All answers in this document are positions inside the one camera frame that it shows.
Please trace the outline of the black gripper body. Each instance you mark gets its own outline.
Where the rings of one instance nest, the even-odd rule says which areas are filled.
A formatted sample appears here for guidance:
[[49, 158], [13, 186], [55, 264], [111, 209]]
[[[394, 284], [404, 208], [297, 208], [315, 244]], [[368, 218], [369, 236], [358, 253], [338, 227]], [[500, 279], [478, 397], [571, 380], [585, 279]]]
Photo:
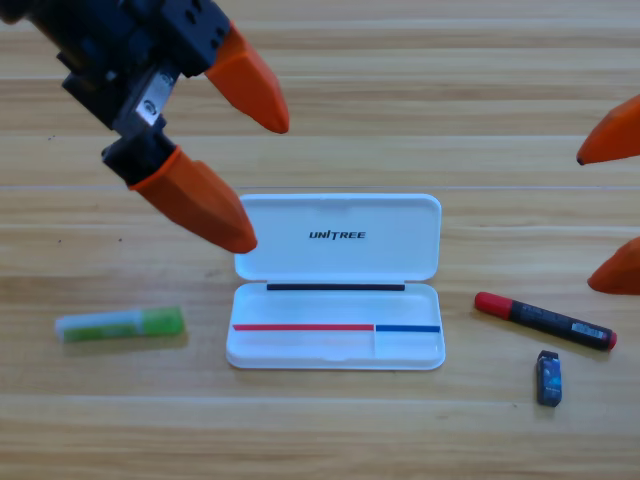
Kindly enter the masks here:
[[213, 1], [4, 1], [1, 20], [27, 20], [58, 48], [64, 89], [119, 135], [102, 160], [129, 186], [174, 151], [162, 110], [180, 76], [214, 65], [231, 29]]

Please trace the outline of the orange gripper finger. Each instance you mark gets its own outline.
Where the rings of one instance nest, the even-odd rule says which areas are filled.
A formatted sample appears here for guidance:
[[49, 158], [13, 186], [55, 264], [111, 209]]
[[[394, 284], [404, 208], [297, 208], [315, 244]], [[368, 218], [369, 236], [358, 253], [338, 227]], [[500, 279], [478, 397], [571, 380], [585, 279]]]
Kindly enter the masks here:
[[146, 179], [132, 185], [175, 224], [236, 254], [257, 246], [248, 215], [235, 191], [207, 164], [191, 160], [180, 147]]
[[610, 110], [594, 127], [576, 155], [580, 165], [639, 155], [639, 96]]
[[205, 76], [234, 108], [265, 129], [289, 131], [289, 110], [276, 75], [234, 23]]
[[640, 293], [639, 238], [630, 240], [605, 261], [587, 280], [598, 292], [612, 295]]

